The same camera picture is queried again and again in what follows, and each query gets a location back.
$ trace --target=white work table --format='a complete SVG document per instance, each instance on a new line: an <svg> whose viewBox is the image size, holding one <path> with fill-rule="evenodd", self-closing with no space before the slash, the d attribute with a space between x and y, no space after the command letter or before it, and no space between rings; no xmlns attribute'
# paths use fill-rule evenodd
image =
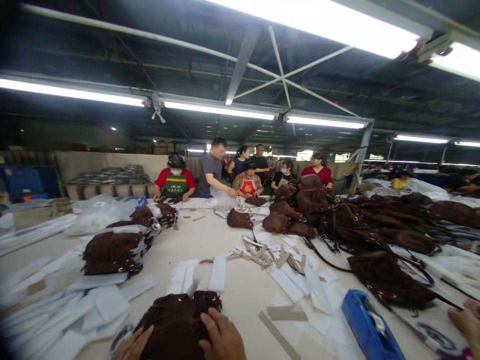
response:
<svg viewBox="0 0 480 360"><path fill-rule="evenodd" d="M193 221L192 219L184 218L184 216L188 216L189 210L181 209L178 219L179 230L170 228L162 231L154 240L150 251L144 256L143 270L121 285L121 287L132 285L150 275L153 276L155 281L154 288L130 302L130 315L125 323L132 322L136 325L154 300L166 295L174 263L190 259L199 261L212 259L215 256L226 254L235 250L237 246L243 245L242 234L252 235L252 232L249 230L230 228L227 225L227 221L214 214L212 209L198 209L197 211L205 215L205 217ZM285 245L276 235L272 235L271 240L272 245ZM68 237L63 233L57 234L2 257L0 260L1 274L4 277L8 277L29 262L42 256L57 258L80 243L78 238ZM343 268L349 268L347 263L348 254L343 253L341 257L334 257L321 240L313 240L313 243L330 262ZM313 252L309 251L303 243L298 243L298 250L301 253L308 252L311 257L319 262L321 268L329 268ZM330 269L335 272L339 283L345 289L358 289L370 295L377 304L377 308L390 327L407 359L439 358L411 330L380 305L353 274ZM209 279L210 271L207 271L198 289L207 290ZM465 301L465 295L446 283L441 282L438 285L450 293L448 295L445 292L440 292L442 296L458 305ZM258 318L259 312L265 311L266 307L272 304L272 298L277 294L289 301L286 294L283 293L267 271L262 271L260 266L253 261L240 258L227 263L225 291L221 295L223 303L222 312L235 323L242 335L246 355L249 360L287 360L290 358ZM448 319L448 305L439 300L435 300L434 304L436 306L420 311L419 317L412 320L428 323L456 342L458 347L464 348L467 345L466 341ZM401 312L408 317L412 314L406 309ZM350 335L357 348L359 358L363 359L363 353L356 344L353 334L351 333ZM111 340L92 342L81 351L76 359L109 359L110 343ZM312 341L301 341L300 343L303 347L311 347L311 351L308 351L311 355L308 357L310 359L334 359L334 356L319 344Z"/></svg>

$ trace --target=ceiling light fixture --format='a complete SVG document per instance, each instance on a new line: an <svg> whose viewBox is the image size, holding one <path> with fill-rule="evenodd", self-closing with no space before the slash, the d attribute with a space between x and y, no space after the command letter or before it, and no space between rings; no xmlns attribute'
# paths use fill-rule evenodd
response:
<svg viewBox="0 0 480 360"><path fill-rule="evenodd" d="M432 54L430 66L480 82L480 51L454 41L444 55Z"/></svg>
<svg viewBox="0 0 480 360"><path fill-rule="evenodd" d="M480 142L459 141L459 142L456 142L455 145L471 146L471 147L480 148Z"/></svg>
<svg viewBox="0 0 480 360"><path fill-rule="evenodd" d="M226 108L226 107L221 108L221 107L199 106L199 105L190 105L190 104L171 102L171 101L165 101L164 104L166 108L170 108L170 109L189 110L189 111L196 111L201 113L231 115L231 116L244 117L244 118L261 119L261 120L273 120L275 118L275 115L273 114L249 112L249 111L242 111L242 110L232 110L231 108Z"/></svg>
<svg viewBox="0 0 480 360"><path fill-rule="evenodd" d="M448 139L409 136L409 135L397 135L394 138L394 140L412 141L412 142L419 142L419 143L432 143L432 144L446 144L449 142Z"/></svg>
<svg viewBox="0 0 480 360"><path fill-rule="evenodd" d="M360 122L333 121L333 120L323 120L323 119L316 119L316 118L294 117L294 116L288 117L287 122L292 124L318 125L318 126L350 128L350 129L362 129L365 127L365 124Z"/></svg>
<svg viewBox="0 0 480 360"><path fill-rule="evenodd" d="M207 1L390 59L411 51L420 38L330 0Z"/></svg>
<svg viewBox="0 0 480 360"><path fill-rule="evenodd" d="M41 85L41 84L30 83L30 82L14 81L14 80L8 80L5 78L0 78L0 88L20 90L20 91L26 91L30 93L37 93L37 94L63 96L67 98L94 100L94 101L100 101L105 103L132 105L137 107L149 106L149 101L144 96L131 97L131 96L111 95L106 93L98 93L98 92L91 92L91 91L84 91L84 90L74 90L74 89L69 89L64 87Z"/></svg>

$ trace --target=ceiling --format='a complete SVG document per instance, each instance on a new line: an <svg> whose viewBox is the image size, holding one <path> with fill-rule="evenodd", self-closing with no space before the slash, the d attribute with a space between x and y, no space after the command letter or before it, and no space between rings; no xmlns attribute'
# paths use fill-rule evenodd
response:
<svg viewBox="0 0 480 360"><path fill-rule="evenodd" d="M435 25L441 35L450 25L421 11L412 0L370 0L408 16L409 12ZM39 0L32 5L98 19L203 46L234 57L239 55L253 18L202 0ZM474 33L480 2L476 0L416 0L463 24ZM124 89L224 101L235 63L203 52L112 31L55 20L25 12L8 39L3 72L35 73L41 77L112 84ZM280 74L269 23L249 62ZM344 45L273 24L285 73L331 54ZM272 78L247 68L237 94ZM364 118L374 118L371 152L388 152L394 131L480 139L480 83L417 62L389 60L359 49L311 67L290 78L295 83ZM348 115L305 92L289 87L294 109ZM287 106L281 82L235 99L234 103ZM153 108L53 98L0 91L0 113L12 119L29 116L58 121L88 122L118 127L138 139L166 139L204 144L215 136L232 144L264 143L287 150L353 151L363 130L297 125L185 110L162 110L167 122L152 120Z"/></svg>

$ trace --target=red apron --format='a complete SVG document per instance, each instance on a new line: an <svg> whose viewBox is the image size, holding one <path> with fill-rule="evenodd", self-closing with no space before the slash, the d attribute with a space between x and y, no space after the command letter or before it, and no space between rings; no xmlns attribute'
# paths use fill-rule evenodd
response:
<svg viewBox="0 0 480 360"><path fill-rule="evenodd" d="M244 173L241 175L241 177L243 180L241 183L240 191L244 194L253 195L254 192L257 190L255 186L255 175L251 178L251 180L245 179Z"/></svg>

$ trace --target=red shirt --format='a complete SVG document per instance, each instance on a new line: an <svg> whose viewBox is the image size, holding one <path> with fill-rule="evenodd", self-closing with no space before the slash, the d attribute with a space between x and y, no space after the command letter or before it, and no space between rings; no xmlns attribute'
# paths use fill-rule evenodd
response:
<svg viewBox="0 0 480 360"><path fill-rule="evenodd" d="M328 167L324 166L319 172L316 172L313 166L309 166L303 169L303 171L301 172L301 176L311 174L318 175L323 185L328 185L328 183L334 183L334 181L332 180L332 170L330 170Z"/></svg>
<svg viewBox="0 0 480 360"><path fill-rule="evenodd" d="M180 176L183 176L184 175L184 172L186 172L186 184L188 186L189 189L191 188L195 188L197 187L197 183L195 182L195 179L194 179L194 176L192 175L192 173L186 169L183 169L181 171L181 175ZM161 172L160 172L160 175L158 176L158 179L155 180L155 184L157 186L159 186L160 188L164 188L165 187L165 183L167 182L167 176L170 174L170 176L174 176L172 174L172 172L170 171L169 168L164 168Z"/></svg>

